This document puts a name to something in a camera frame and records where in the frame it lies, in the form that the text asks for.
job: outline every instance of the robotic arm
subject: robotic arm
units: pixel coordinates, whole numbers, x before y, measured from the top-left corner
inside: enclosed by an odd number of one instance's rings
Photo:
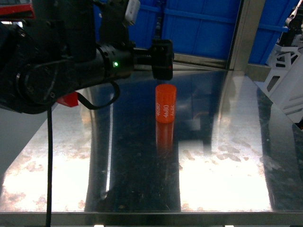
[[[0,108],[38,114],[75,90],[129,77],[135,64],[152,65],[156,79],[171,79],[171,41],[136,50],[128,39],[134,2],[33,0],[35,19],[0,15],[23,24],[0,23]],[[102,12],[98,43],[93,4]]]

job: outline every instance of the blue plastic bin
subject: blue plastic bin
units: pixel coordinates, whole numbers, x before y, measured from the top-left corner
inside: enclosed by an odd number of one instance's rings
[[[299,0],[266,0],[250,62],[265,64]],[[162,38],[174,51],[226,60],[240,0],[167,0]]]
[[[141,0],[140,10],[135,25],[129,26],[129,39],[135,41],[136,47],[149,48],[152,39],[155,36],[157,18],[162,12],[157,5],[157,0]],[[94,6],[95,34],[96,40],[99,41],[99,28],[102,18],[100,18],[100,9]]]
[[[163,39],[173,41],[174,52],[227,59],[236,16],[224,18],[164,9]]]
[[[167,0],[166,8],[215,17],[235,19],[240,0]]]
[[[299,0],[266,0],[260,19],[260,24],[284,26],[292,8]]]
[[[287,27],[259,24],[249,63],[264,65],[281,33],[287,31]]]

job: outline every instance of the white machine part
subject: white machine part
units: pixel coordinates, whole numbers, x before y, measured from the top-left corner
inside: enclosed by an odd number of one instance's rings
[[[263,92],[294,122],[303,118],[303,56],[298,47],[275,45]]]
[[[130,25],[134,25],[136,23],[139,9],[140,9],[139,0],[129,0],[125,12],[125,19]]]

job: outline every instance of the orange cylinder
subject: orange cylinder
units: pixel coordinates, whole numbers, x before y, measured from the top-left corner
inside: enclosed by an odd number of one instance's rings
[[[175,120],[177,88],[171,84],[156,87],[156,120],[170,123]]]

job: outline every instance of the metal frame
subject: metal frame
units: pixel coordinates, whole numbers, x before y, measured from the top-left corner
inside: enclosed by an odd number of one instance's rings
[[[264,4],[265,0],[241,1],[231,51],[227,61],[226,68],[228,70],[246,70]]]
[[[0,225],[44,226],[45,213],[33,213],[29,218],[26,213],[3,213]],[[300,212],[244,212],[229,213],[205,212],[193,213],[53,213],[52,225],[109,225],[109,226],[193,226],[207,225],[300,225],[303,215]]]

